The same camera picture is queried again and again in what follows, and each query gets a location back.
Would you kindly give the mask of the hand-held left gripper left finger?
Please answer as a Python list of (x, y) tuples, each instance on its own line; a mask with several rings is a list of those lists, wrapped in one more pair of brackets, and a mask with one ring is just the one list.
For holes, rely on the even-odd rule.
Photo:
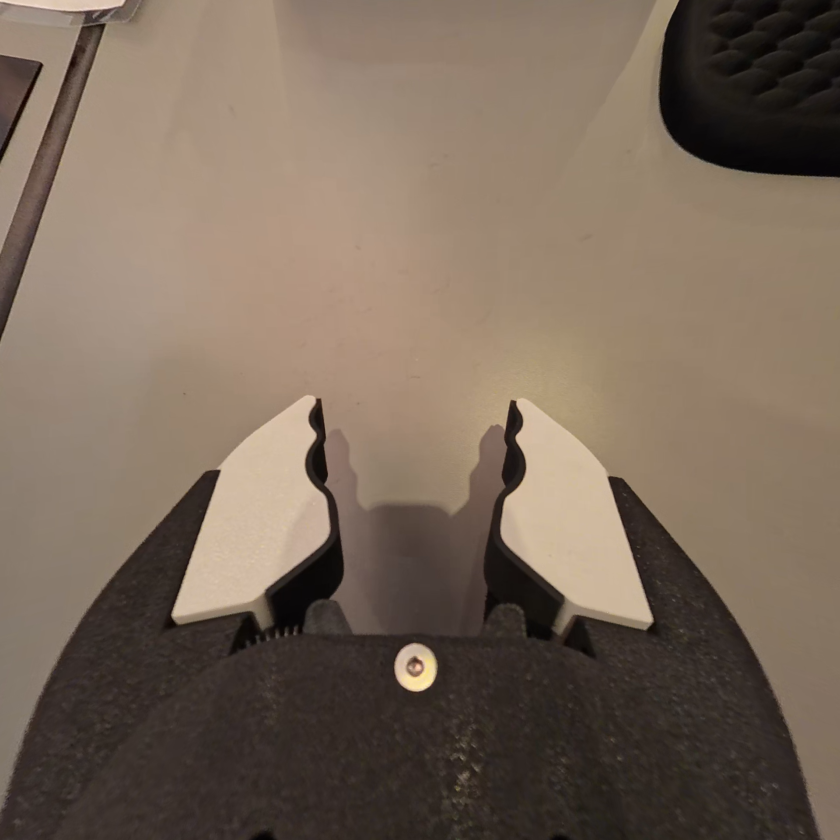
[(171, 611), (183, 626), (250, 616), (260, 631), (301, 627), (343, 578), (327, 488), (322, 403), (305, 395), (226, 457)]

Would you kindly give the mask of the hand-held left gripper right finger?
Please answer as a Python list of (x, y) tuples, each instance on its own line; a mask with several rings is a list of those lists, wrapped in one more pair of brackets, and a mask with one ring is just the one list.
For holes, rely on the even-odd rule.
[(582, 618), (647, 631), (654, 616), (593, 453), (531, 401), (511, 400), (503, 488), (486, 543), (488, 595), (539, 634), (566, 637)]

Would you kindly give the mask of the black rectangular table inlay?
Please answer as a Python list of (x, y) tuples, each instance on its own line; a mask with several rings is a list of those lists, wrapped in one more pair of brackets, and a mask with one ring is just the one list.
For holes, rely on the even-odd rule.
[(43, 64), (1, 55), (1, 157), (14, 135)]

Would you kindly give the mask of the laminated paper sheet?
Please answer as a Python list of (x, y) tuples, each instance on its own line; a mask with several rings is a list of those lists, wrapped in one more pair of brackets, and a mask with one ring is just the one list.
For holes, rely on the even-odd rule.
[(142, 1), (2, 1), (1, 17), (23, 25), (84, 28), (131, 20)]

